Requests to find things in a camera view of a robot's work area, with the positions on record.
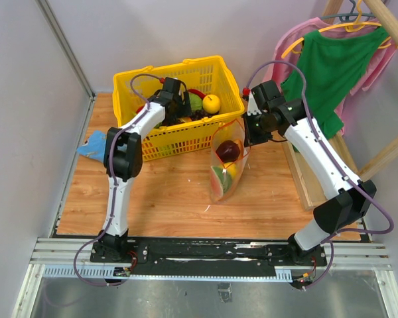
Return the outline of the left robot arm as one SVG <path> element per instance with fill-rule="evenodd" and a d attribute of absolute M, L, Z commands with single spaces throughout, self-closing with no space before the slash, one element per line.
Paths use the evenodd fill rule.
<path fill-rule="evenodd" d="M 140 111 L 106 136 L 103 165 L 109 182 L 107 213 L 103 229 L 92 248 L 95 262 L 122 262 L 129 252 L 127 211 L 131 189 L 143 165 L 142 142 L 159 124 L 175 122 L 191 114 L 186 84 L 176 78 L 160 78 L 162 87 L 152 96 L 135 95 L 145 102 Z"/>

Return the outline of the papaya half slice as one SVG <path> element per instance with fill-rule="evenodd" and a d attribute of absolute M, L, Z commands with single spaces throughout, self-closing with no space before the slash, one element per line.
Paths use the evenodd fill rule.
<path fill-rule="evenodd" d="M 238 158 L 243 158 L 245 154 L 245 147 L 244 147 L 244 141 L 241 139 L 236 139 L 234 142 L 237 144 L 239 148 L 239 157 Z"/>

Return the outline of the dark mangosteen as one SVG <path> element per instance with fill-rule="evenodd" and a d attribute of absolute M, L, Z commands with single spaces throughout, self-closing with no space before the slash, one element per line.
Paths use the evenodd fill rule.
<path fill-rule="evenodd" d="M 218 158 L 223 162 L 235 162 L 241 154 L 241 147 L 232 140 L 226 140 L 216 150 Z"/>

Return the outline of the watermelon slice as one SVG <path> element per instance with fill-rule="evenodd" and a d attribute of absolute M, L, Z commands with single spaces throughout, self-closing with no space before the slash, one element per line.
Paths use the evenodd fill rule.
<path fill-rule="evenodd" d="M 232 176 L 225 168 L 219 166 L 210 168 L 211 190 L 217 198 L 222 198 L 230 190 L 232 184 Z"/>

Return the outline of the yellow lemon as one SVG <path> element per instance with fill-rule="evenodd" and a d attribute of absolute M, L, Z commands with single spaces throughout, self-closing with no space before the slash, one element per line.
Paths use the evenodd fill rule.
<path fill-rule="evenodd" d="M 231 178 L 236 178 L 238 175 L 237 166 L 235 162 L 226 162 L 222 165 L 223 173 L 229 174 Z"/>

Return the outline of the clear zip top bag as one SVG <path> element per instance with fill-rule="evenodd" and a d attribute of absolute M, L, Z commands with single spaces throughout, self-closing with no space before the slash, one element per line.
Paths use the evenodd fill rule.
<path fill-rule="evenodd" d="M 224 124 L 213 134 L 210 157 L 212 202 L 221 202 L 235 192 L 251 151 L 245 140 L 246 131 L 241 119 Z"/>

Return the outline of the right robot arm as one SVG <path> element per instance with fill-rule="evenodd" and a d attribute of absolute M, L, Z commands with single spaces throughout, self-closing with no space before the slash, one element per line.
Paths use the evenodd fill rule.
<path fill-rule="evenodd" d="M 272 80 L 244 88 L 242 97 L 247 101 L 244 144 L 263 144 L 279 133 L 301 153 L 324 192 L 326 201 L 314 208 L 312 220 L 288 239 L 286 258 L 304 264 L 322 241 L 365 216 L 376 186 L 349 169 L 302 99 L 286 101 Z"/>

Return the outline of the yellow plastic basket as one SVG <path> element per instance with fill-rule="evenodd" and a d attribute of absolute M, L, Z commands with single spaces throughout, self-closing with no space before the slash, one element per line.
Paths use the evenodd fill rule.
<path fill-rule="evenodd" d="M 220 99 L 221 108 L 219 113 L 212 117 L 153 129 L 142 143 L 144 161 L 208 148 L 211 137 L 218 128 L 245 112 L 232 72 L 224 59 L 215 55 L 115 74 L 112 101 L 118 126 L 128 123 L 136 115 L 136 110 L 144 106 L 145 102 L 136 96 L 135 92 L 143 97 L 150 97 L 162 87 L 157 79 L 147 77 L 147 74 L 160 78 L 177 78 L 182 80 L 188 89 L 197 89 L 206 95 L 216 95 Z"/>

